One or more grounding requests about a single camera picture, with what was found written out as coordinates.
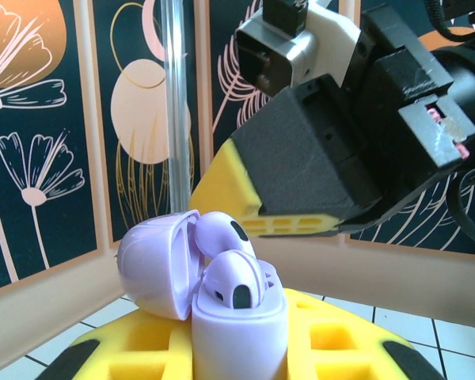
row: pink component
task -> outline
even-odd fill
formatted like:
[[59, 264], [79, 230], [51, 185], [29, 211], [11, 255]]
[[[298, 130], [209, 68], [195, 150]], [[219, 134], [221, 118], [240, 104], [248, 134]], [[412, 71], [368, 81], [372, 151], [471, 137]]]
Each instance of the pink component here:
[[158, 38], [157, 31], [155, 29], [155, 22], [153, 17], [153, 10], [155, 7], [155, 0], [145, 0], [142, 6], [142, 33], [146, 39], [148, 48], [153, 55], [165, 62], [165, 51], [162, 46], [162, 42]]
[[463, 160], [466, 160], [469, 157], [469, 151], [466, 149], [466, 146], [462, 145], [460, 142], [455, 144], [456, 148], [459, 150]]
[[435, 107], [428, 108], [427, 113], [429, 113], [429, 115], [431, 115], [431, 117], [433, 118], [433, 120], [436, 123], [441, 123], [442, 122], [442, 116], [440, 115], [440, 112], [438, 112], [438, 110]]

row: black cable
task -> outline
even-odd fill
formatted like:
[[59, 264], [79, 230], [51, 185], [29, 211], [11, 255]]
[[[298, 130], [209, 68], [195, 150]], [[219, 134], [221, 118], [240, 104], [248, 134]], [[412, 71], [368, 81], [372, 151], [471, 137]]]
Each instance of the black cable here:
[[464, 182], [475, 185], [475, 168], [459, 173], [450, 183], [446, 193], [446, 206], [454, 221], [461, 227], [461, 231], [475, 241], [475, 222], [466, 214], [462, 205], [461, 193]]
[[465, 35], [458, 35], [453, 34], [445, 26], [445, 17], [443, 14], [443, 7], [440, 4], [440, 0], [424, 0], [424, 4], [426, 6], [429, 21], [441, 36], [454, 42], [466, 42], [475, 38], [475, 32], [471, 32]]

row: white tile floor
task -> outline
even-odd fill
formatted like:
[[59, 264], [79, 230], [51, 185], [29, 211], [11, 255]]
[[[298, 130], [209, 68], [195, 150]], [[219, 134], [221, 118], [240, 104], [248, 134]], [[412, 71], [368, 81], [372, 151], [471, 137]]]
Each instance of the white tile floor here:
[[[340, 299], [325, 298], [316, 294], [311, 295], [410, 340], [415, 349], [447, 380], [475, 380], [474, 328]], [[0, 380], [34, 380], [78, 336], [136, 309], [137, 306], [126, 297], [118, 298], [1, 370]]]

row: beige wall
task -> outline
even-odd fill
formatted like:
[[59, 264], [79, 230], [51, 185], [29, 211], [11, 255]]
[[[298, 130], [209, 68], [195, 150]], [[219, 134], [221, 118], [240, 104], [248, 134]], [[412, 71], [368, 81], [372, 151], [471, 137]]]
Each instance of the beige wall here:
[[[475, 257], [320, 239], [257, 239], [285, 287], [475, 326]], [[0, 297], [0, 367], [121, 295], [113, 252]]]

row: clear plastic tube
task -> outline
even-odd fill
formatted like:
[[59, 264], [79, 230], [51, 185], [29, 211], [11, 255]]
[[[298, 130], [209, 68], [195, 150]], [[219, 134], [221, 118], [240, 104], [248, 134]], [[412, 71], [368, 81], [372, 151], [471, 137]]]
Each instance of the clear plastic tube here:
[[170, 206], [171, 212], [180, 212], [188, 209], [191, 194], [183, 0], [161, 0], [161, 24], [165, 49]]

